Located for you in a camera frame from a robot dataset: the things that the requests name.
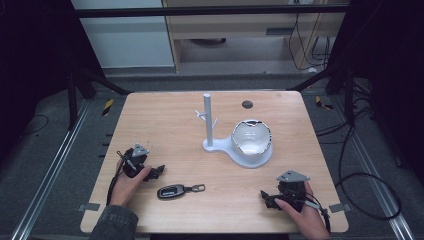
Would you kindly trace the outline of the grey metal table bracket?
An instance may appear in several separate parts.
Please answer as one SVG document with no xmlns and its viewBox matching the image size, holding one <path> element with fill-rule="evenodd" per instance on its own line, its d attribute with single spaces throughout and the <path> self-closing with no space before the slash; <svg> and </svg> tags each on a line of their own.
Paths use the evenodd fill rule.
<svg viewBox="0 0 424 240">
<path fill-rule="evenodd" d="M 343 203 L 338 203 L 338 204 L 334 204 L 334 205 L 330 205 L 329 209 L 332 213 L 336 213 L 336 212 L 349 212 L 352 210 L 351 206 L 349 204 L 343 204 Z"/>
<path fill-rule="evenodd" d="M 97 211 L 100 208 L 98 203 L 83 203 L 79 204 L 76 210 L 78 212 Z"/>
</svg>

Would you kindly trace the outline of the black car key fob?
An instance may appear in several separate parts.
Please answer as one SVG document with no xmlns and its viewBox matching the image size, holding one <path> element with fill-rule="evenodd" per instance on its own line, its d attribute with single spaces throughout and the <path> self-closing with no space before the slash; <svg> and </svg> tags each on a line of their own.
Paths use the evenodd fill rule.
<svg viewBox="0 0 424 240">
<path fill-rule="evenodd" d="M 183 184 L 168 185 L 160 188 L 157 191 L 157 197 L 161 200 L 169 200 L 183 196 L 187 192 L 202 192 L 205 191 L 206 187 L 204 184 L 198 184 L 193 186 L 185 186 Z"/>
</svg>

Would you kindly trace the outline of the light wooden desk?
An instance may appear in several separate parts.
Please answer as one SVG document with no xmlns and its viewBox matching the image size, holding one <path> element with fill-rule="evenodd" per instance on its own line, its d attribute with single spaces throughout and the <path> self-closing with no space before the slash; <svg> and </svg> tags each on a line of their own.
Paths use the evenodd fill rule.
<svg viewBox="0 0 424 240">
<path fill-rule="evenodd" d="M 165 7 L 309 5 L 338 4 L 349 0 L 161 0 Z M 304 68 L 312 63 L 311 53 L 319 37 L 338 35 L 343 13 L 292 13 L 168 16 L 170 38 L 188 39 L 230 37 L 285 37 L 294 63 Z"/>
</svg>

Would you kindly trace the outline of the black curtain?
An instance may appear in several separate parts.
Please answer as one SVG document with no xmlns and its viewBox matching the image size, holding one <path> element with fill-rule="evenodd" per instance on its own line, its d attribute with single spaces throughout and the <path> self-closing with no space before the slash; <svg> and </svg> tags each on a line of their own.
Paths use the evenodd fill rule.
<svg viewBox="0 0 424 240">
<path fill-rule="evenodd" d="M 79 67 L 103 76 L 80 20 L 56 16 L 71 0 L 0 0 L 0 165 L 17 144 L 43 98 L 67 88 L 67 47 Z"/>
<path fill-rule="evenodd" d="M 371 82 L 386 133 L 424 185 L 424 0 L 350 0 L 330 64 Z"/>
</svg>

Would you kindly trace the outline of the yellow black striped tape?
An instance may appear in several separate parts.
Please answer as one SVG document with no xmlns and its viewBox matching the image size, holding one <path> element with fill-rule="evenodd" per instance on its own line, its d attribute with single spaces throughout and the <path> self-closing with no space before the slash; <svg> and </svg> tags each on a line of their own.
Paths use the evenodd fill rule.
<svg viewBox="0 0 424 240">
<path fill-rule="evenodd" d="M 113 105 L 113 102 L 114 102 L 114 99 L 108 99 L 106 101 L 105 106 L 104 106 L 103 111 L 102 111 L 102 116 L 108 115 L 108 113 L 110 112 L 110 109 Z"/>
<path fill-rule="evenodd" d="M 334 109 L 333 105 L 331 104 L 324 104 L 322 102 L 322 99 L 319 96 L 315 96 L 315 104 L 317 107 L 323 108 L 323 109 L 327 109 L 327 110 L 332 110 Z"/>
</svg>

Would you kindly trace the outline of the black metal stand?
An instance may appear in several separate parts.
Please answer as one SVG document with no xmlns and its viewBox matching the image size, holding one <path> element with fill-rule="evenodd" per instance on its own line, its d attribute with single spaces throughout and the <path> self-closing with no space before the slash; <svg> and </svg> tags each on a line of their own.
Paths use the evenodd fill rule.
<svg viewBox="0 0 424 240">
<path fill-rule="evenodd" d="M 69 130 L 72 130 L 78 121 L 76 91 L 79 90 L 84 99 L 93 99 L 97 92 L 91 84 L 92 81 L 99 83 L 119 95 L 130 94 L 129 90 L 125 90 L 124 88 L 113 84 L 105 77 L 102 77 L 88 69 L 72 67 L 67 74 Z"/>
<path fill-rule="evenodd" d="M 288 88 L 288 91 L 301 92 L 308 86 L 328 78 L 329 82 L 325 87 L 327 94 L 333 95 L 344 89 L 344 116 L 350 126 L 354 126 L 353 112 L 353 71 L 347 64 L 337 63 L 327 67 L 320 73 L 315 74 L 306 81 Z"/>
</svg>

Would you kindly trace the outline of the person's left hand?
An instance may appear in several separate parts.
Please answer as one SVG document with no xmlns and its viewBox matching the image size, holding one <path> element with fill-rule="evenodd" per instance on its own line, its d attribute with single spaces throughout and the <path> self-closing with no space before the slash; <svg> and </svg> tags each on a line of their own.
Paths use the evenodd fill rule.
<svg viewBox="0 0 424 240">
<path fill-rule="evenodd" d="M 152 167 L 147 165 L 133 178 L 128 177 L 125 173 L 119 174 L 113 187 L 109 204 L 126 206 L 151 169 Z"/>
</svg>

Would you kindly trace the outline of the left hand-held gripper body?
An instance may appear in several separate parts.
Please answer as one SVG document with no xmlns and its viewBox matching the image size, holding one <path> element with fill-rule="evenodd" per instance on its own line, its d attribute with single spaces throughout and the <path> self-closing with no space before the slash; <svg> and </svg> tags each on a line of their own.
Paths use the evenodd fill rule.
<svg viewBox="0 0 424 240">
<path fill-rule="evenodd" d="M 144 168 L 144 162 L 149 153 L 148 149 L 136 143 L 133 148 L 128 149 L 122 156 L 123 172 L 130 178 L 137 176 Z"/>
</svg>

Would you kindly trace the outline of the white cabinet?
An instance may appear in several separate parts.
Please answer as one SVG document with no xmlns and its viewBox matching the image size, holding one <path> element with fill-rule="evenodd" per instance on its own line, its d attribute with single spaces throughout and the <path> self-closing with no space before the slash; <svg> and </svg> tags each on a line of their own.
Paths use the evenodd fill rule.
<svg viewBox="0 0 424 240">
<path fill-rule="evenodd" d="M 161 8 L 161 0 L 71 0 L 76 10 Z M 81 18 L 103 69 L 173 67 L 165 18 Z"/>
</svg>

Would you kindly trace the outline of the black horizontal frame bar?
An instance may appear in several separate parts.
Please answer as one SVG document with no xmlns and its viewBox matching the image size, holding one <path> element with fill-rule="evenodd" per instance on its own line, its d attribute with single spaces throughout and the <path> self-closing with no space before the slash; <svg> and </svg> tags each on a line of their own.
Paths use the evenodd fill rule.
<svg viewBox="0 0 424 240">
<path fill-rule="evenodd" d="M 292 13 L 341 13 L 350 9 L 349 4 L 309 5 L 251 5 L 251 6 L 198 6 L 128 9 L 83 9 L 71 14 L 79 18 L 108 17 L 156 17 L 156 16 L 203 16 L 246 14 L 292 14 Z"/>
</svg>

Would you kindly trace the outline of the aluminium floor rail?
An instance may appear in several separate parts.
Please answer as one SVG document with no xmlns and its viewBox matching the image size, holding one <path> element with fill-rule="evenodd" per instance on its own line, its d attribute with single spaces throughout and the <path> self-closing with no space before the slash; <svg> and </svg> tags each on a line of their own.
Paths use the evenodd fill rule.
<svg viewBox="0 0 424 240">
<path fill-rule="evenodd" d="M 65 163 L 68 154 L 80 132 L 80 129 L 86 119 L 87 112 L 92 101 L 83 100 L 80 109 L 77 113 L 77 120 L 74 126 L 66 132 L 66 135 L 56 152 L 52 163 L 50 164 L 42 182 L 40 183 L 29 207 L 21 218 L 19 224 L 14 229 L 11 240 L 27 240 L 34 224 L 36 223 L 41 210 L 51 192 L 51 189 L 56 182 L 57 177 Z"/>
<path fill-rule="evenodd" d="M 358 176 L 366 178 L 370 183 L 373 194 L 382 209 L 383 215 L 373 216 L 371 213 L 366 213 L 365 211 L 363 211 L 363 214 L 375 220 L 388 222 L 398 240 L 416 240 L 415 235 L 410 229 L 406 219 L 402 215 L 402 204 L 401 201 L 396 197 L 395 191 L 387 182 L 381 178 L 362 140 L 355 132 L 354 127 L 352 127 L 350 123 L 347 123 L 346 129 L 347 136 L 345 138 L 344 144 L 346 144 L 348 140 L 351 141 L 353 149 L 358 156 L 359 164 L 362 170 L 358 173 L 350 173 L 347 176 L 343 176 L 341 173 L 341 157 L 343 154 L 340 154 L 341 157 L 339 158 L 338 165 L 340 188 L 344 189 L 343 183 L 350 178 Z"/>
</svg>

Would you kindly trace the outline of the grey key stand with pole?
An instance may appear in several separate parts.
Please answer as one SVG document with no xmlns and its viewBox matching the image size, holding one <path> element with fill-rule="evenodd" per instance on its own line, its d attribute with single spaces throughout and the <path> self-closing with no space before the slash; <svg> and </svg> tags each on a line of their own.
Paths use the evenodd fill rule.
<svg viewBox="0 0 424 240">
<path fill-rule="evenodd" d="M 206 127 L 206 138 L 202 142 L 202 147 L 206 152 L 223 152 L 238 166 L 254 169 L 259 168 L 266 164 L 272 157 L 273 145 L 261 155 L 247 156 L 241 154 L 234 148 L 231 140 L 231 134 L 222 139 L 215 138 L 213 136 L 213 130 L 217 123 L 217 120 L 212 120 L 212 100 L 209 93 L 203 94 L 204 111 L 195 111 L 198 118 L 205 122 Z"/>
</svg>

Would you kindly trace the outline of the white ceramic bowl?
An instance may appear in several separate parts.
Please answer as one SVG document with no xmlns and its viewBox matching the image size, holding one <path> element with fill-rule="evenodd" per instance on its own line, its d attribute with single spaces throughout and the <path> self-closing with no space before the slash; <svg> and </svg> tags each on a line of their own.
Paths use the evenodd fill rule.
<svg viewBox="0 0 424 240">
<path fill-rule="evenodd" d="M 241 154 L 256 156 L 264 154 L 271 147 L 272 133 L 264 122 L 247 119 L 234 127 L 231 140 Z"/>
</svg>

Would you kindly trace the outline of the person's right hand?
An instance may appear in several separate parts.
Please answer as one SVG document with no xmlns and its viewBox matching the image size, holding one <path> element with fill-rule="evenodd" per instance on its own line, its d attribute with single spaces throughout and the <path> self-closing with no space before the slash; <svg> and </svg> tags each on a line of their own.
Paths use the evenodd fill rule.
<svg viewBox="0 0 424 240">
<path fill-rule="evenodd" d="M 281 199 L 274 202 L 290 217 L 297 229 L 307 240 L 330 240 L 331 234 L 326 229 L 319 212 L 304 205 L 301 212 L 296 211 L 289 203 Z"/>
</svg>

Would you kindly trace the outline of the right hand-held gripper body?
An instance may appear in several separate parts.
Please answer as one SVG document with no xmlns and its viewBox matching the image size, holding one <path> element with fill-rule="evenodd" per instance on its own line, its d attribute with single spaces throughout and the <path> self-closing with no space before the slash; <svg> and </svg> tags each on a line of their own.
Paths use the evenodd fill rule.
<svg viewBox="0 0 424 240">
<path fill-rule="evenodd" d="M 294 170 L 288 170 L 277 177 L 279 181 L 278 199 L 284 200 L 296 211 L 300 212 L 306 200 L 306 190 L 304 183 L 310 178 Z"/>
</svg>

